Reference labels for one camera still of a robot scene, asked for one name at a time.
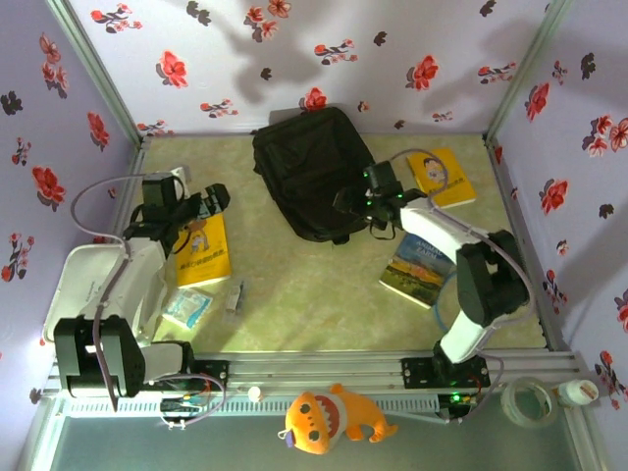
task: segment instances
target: fish plush toy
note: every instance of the fish plush toy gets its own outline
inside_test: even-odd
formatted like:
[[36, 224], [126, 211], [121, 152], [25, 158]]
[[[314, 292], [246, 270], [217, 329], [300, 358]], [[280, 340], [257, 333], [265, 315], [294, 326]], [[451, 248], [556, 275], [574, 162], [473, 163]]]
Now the fish plush toy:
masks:
[[330, 392], [304, 392], [286, 414], [286, 429], [280, 439], [290, 447], [314, 454], [327, 453], [346, 432], [350, 440], [364, 439], [361, 425], [373, 428], [372, 444], [394, 435], [397, 425], [389, 425], [384, 413], [371, 399], [333, 385]]

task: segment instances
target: table surface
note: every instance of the table surface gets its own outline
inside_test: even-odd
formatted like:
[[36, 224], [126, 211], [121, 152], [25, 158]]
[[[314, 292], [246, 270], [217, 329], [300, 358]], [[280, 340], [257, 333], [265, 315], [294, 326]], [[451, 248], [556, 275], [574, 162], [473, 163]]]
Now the table surface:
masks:
[[[474, 226], [510, 229], [495, 175], [478, 135], [363, 136], [376, 161], [409, 147], [449, 147], [476, 188], [475, 202], [450, 212]], [[214, 302], [191, 331], [160, 322], [156, 340], [189, 340], [196, 352], [282, 350], [431, 349], [443, 333], [434, 314], [378, 283], [402, 234], [380, 241], [368, 231], [346, 245], [299, 238], [253, 172], [251, 136], [153, 139], [145, 172], [189, 165], [191, 191], [224, 183], [232, 197], [225, 212], [233, 276], [201, 290]], [[394, 170], [404, 188], [416, 186], [405, 159]], [[174, 256], [167, 264], [169, 288], [175, 285]], [[246, 298], [236, 325], [224, 322], [229, 287], [244, 280]], [[455, 282], [440, 304], [447, 325], [458, 313]], [[521, 315], [520, 309], [514, 315]], [[538, 319], [497, 332], [495, 348], [543, 347]]]

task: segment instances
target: glass surface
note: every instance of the glass surface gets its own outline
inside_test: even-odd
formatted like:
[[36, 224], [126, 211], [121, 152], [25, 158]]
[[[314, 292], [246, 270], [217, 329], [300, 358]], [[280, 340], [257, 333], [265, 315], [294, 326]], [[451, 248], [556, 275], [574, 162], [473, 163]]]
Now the glass surface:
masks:
[[547, 428], [511, 423], [498, 395], [461, 425], [401, 419], [380, 444], [342, 437], [325, 456], [287, 448], [277, 438], [284, 417], [209, 418], [185, 431], [159, 419], [68, 419], [54, 471], [572, 471], [580, 470], [564, 414]]

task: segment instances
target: black backpack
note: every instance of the black backpack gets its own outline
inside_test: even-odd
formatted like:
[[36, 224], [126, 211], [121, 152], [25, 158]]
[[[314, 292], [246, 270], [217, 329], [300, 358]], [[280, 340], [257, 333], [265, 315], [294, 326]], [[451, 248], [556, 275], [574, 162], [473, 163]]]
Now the black backpack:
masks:
[[298, 236], [341, 244], [367, 227], [363, 218], [333, 206], [342, 188], [366, 192], [362, 173], [374, 163], [341, 110], [325, 108], [263, 128], [253, 149], [254, 171]]

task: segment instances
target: purple wall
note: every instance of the purple wall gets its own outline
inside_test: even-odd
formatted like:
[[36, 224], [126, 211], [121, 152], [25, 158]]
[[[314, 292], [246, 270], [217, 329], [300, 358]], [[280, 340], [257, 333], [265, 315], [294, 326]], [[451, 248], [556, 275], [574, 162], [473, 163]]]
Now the purple wall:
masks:
[[[7, 2], [1, 26], [0, 469], [8, 470], [52, 363], [40, 338], [63, 263], [90, 240], [73, 225], [70, 203], [89, 183], [124, 175], [132, 145], [45, 2]], [[92, 227], [109, 225], [108, 189], [79, 206]]]
[[601, 388], [615, 469], [628, 419], [627, 16], [619, 0], [574, 2], [497, 134], [542, 301]]

